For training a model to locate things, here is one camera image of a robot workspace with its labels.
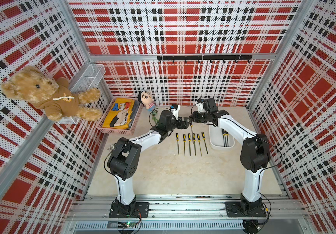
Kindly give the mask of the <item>white plastic storage box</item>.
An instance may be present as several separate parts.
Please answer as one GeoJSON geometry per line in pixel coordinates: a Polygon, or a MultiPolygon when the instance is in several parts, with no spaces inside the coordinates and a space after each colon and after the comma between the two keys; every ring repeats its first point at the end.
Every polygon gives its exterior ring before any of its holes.
{"type": "Polygon", "coordinates": [[[228,135],[229,147],[224,147],[222,129],[220,127],[209,126],[210,145],[214,150],[230,150],[235,145],[235,139],[228,135]]]}

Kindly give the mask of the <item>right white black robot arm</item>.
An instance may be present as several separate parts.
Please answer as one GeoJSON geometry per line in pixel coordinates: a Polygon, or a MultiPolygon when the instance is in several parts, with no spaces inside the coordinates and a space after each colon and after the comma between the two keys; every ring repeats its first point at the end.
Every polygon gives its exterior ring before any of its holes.
{"type": "Polygon", "coordinates": [[[267,137],[241,125],[227,111],[219,110],[213,98],[200,98],[195,106],[198,110],[190,115],[193,122],[211,123],[225,130],[242,146],[240,162],[245,168],[245,183],[240,202],[227,203],[230,213],[239,213],[246,217],[266,217],[267,211],[260,190],[263,174],[271,159],[267,137]]]}

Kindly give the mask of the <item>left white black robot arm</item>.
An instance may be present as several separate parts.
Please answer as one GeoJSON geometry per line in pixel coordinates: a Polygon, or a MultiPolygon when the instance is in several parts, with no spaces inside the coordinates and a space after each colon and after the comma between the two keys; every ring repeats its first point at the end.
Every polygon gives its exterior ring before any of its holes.
{"type": "Polygon", "coordinates": [[[189,128],[192,120],[189,117],[178,116],[179,105],[164,109],[159,121],[147,133],[132,139],[120,138],[110,152],[105,168],[115,178],[117,197],[111,205],[110,218],[147,217],[148,212],[139,213],[139,208],[148,208],[149,203],[137,202],[133,190],[133,176],[137,171],[141,153],[163,142],[175,129],[189,128]]]}

